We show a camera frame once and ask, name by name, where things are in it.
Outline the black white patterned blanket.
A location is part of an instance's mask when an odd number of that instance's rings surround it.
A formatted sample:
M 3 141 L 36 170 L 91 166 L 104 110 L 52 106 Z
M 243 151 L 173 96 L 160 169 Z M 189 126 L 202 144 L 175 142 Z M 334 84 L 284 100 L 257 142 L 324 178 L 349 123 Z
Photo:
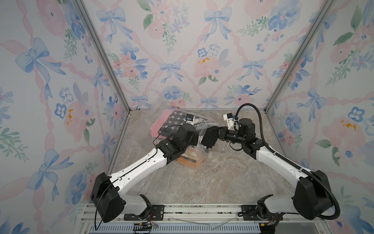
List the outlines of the black white patterned blanket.
M 187 112 L 183 112 L 180 110 L 175 110 L 173 113 L 169 116 L 167 121 L 163 124 L 161 129 L 158 131 L 158 134 L 163 137 L 169 137 L 170 135 L 173 135 L 177 132 L 180 126 L 182 126 L 184 123 L 186 123 L 186 114 L 190 114 Z M 196 128 L 202 126 L 206 122 L 206 118 L 195 116 L 194 120 L 194 126 Z

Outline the clear plastic vacuum bag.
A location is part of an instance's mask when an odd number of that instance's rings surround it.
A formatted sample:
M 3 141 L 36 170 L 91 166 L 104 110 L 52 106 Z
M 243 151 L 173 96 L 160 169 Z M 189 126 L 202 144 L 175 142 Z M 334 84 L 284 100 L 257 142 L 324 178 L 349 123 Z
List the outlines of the clear plastic vacuum bag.
M 212 118 L 159 105 L 146 115 L 145 121 L 153 145 L 164 154 L 166 164 L 176 161 L 199 168 L 211 156 L 211 147 L 203 145 L 203 138 L 209 128 L 219 126 Z

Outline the pink fluffy blanket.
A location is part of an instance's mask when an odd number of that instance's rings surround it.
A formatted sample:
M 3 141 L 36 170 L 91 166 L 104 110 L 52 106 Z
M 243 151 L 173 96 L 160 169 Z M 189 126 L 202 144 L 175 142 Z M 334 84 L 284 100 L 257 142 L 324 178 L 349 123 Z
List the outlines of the pink fluffy blanket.
M 173 110 L 166 109 L 161 112 L 156 122 L 150 127 L 151 136 L 156 138 L 158 136 L 158 131 L 161 129 L 163 124 L 167 121 L 169 116 L 173 113 Z

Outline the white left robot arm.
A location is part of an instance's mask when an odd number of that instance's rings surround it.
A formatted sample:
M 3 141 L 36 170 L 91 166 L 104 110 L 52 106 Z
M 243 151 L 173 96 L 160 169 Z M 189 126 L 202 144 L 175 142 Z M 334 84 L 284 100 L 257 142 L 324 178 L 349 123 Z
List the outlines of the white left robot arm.
M 111 175 L 99 174 L 94 182 L 91 200 L 95 205 L 96 216 L 108 223 L 119 215 L 135 215 L 147 219 L 153 208 L 145 195 L 130 196 L 127 192 L 138 182 L 154 171 L 166 166 L 190 147 L 198 143 L 196 128 L 184 123 L 171 138 L 160 141 L 143 158 Z

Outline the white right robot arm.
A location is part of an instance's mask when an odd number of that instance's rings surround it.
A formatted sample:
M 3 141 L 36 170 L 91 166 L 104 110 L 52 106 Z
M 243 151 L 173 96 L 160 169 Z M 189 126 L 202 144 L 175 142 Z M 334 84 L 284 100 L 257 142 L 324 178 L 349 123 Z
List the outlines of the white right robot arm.
M 294 187 L 293 195 L 267 195 L 258 200 L 255 212 L 258 218 L 268 220 L 275 214 L 298 214 L 308 220 L 317 217 L 336 219 L 340 216 L 340 207 L 331 191 L 327 175 L 322 171 L 313 172 L 301 167 L 272 149 L 256 137 L 255 124 L 251 119 L 239 120 L 237 130 L 210 127 L 201 144 L 210 149 L 217 140 L 240 144 L 242 151 L 275 170 Z

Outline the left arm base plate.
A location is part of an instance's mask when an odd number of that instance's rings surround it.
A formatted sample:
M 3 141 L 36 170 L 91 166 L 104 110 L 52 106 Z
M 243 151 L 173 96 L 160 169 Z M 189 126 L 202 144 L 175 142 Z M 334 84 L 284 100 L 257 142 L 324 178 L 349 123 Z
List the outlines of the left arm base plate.
M 125 214 L 125 221 L 162 221 L 164 219 L 165 205 L 151 205 L 140 215 Z

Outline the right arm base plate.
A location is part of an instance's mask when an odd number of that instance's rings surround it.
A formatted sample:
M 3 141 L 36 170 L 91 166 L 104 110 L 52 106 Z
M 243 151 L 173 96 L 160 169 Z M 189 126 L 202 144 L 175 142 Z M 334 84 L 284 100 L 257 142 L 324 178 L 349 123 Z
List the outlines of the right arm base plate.
M 241 205 L 241 211 L 238 213 L 245 221 L 276 221 L 280 213 L 270 213 L 266 208 L 258 205 Z

